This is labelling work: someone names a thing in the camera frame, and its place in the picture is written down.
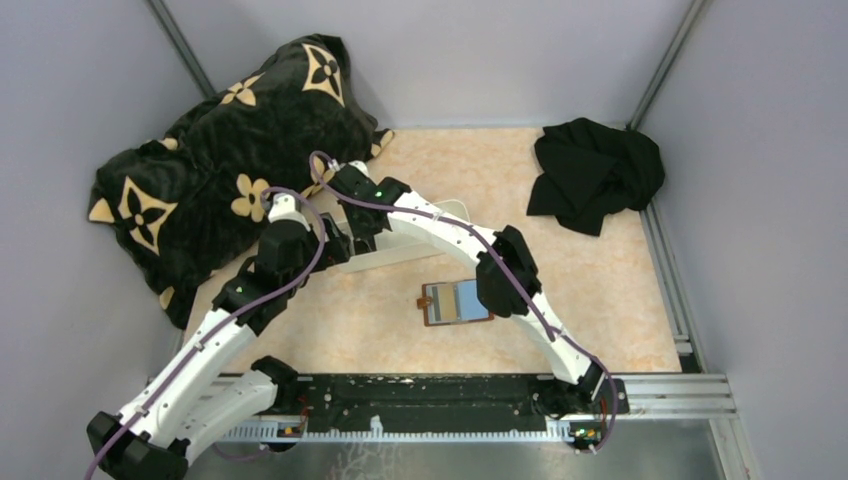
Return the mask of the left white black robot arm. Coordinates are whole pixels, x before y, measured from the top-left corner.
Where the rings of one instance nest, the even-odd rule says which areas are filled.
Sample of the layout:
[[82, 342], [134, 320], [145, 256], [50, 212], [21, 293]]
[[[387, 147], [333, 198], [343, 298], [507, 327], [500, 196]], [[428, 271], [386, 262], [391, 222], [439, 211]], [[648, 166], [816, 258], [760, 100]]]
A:
[[256, 341], [309, 276], [347, 258], [330, 245], [345, 240], [332, 216], [303, 196], [274, 187], [260, 206], [269, 224], [249, 258], [213, 300], [191, 341], [117, 413], [100, 412], [87, 426], [94, 458], [85, 476], [182, 479], [207, 449], [249, 417], [292, 411], [298, 374], [272, 356], [210, 400], [223, 368]]

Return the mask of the brown leather card holder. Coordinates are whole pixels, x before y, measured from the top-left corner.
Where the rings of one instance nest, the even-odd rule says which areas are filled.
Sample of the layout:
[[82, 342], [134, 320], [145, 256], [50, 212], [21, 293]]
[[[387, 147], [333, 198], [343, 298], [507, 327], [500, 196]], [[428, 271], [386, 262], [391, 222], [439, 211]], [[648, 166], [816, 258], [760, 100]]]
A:
[[478, 299], [474, 279], [425, 283], [416, 307], [422, 311], [426, 327], [465, 325], [495, 318]]

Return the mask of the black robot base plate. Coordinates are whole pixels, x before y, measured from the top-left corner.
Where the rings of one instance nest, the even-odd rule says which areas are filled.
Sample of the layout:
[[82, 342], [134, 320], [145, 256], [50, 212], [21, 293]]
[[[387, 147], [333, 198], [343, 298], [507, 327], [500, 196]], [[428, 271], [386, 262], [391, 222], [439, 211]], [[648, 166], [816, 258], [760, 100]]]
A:
[[278, 415], [304, 414], [310, 433], [369, 430], [378, 418], [387, 433], [541, 432], [549, 420], [586, 414], [609, 419], [630, 411], [623, 381], [603, 384], [591, 400], [548, 374], [302, 376]]

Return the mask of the black cloth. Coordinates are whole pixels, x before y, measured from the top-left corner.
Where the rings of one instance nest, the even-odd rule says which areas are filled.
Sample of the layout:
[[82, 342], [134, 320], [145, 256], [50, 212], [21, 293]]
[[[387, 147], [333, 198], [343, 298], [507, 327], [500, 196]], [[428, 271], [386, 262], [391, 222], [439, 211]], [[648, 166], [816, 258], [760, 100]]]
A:
[[534, 143], [541, 173], [526, 208], [571, 231], [598, 237], [607, 216], [642, 211], [663, 186], [659, 146], [633, 130], [587, 118], [545, 126]]

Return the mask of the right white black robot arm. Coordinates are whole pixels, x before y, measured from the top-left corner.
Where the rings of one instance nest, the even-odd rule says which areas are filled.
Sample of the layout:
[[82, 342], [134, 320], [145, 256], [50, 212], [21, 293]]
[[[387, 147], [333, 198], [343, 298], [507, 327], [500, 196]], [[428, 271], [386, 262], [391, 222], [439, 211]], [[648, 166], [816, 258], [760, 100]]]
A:
[[447, 213], [392, 177], [375, 183], [361, 162], [317, 158], [331, 178], [329, 191], [343, 206], [357, 236], [391, 231], [446, 253], [473, 271], [479, 302], [497, 317], [513, 320], [563, 382], [563, 398], [576, 412], [590, 411], [608, 378], [601, 362], [583, 348], [557, 316], [538, 278], [522, 233], [475, 225]]

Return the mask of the white oblong plastic tray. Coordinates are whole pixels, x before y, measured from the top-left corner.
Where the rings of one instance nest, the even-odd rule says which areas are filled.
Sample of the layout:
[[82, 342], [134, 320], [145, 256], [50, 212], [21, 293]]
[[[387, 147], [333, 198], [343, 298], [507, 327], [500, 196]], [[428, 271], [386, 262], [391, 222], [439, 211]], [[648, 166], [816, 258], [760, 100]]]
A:
[[[460, 200], [450, 199], [439, 201], [435, 203], [435, 206], [448, 214], [452, 214], [470, 223], [468, 209]], [[342, 220], [337, 225], [340, 232], [346, 234], [353, 243], [352, 231], [348, 222]], [[417, 240], [412, 236], [393, 231], [383, 231], [376, 235], [374, 237], [374, 246], [373, 251], [354, 253], [349, 261], [338, 266], [340, 271], [355, 273], [445, 253], [439, 248]]]

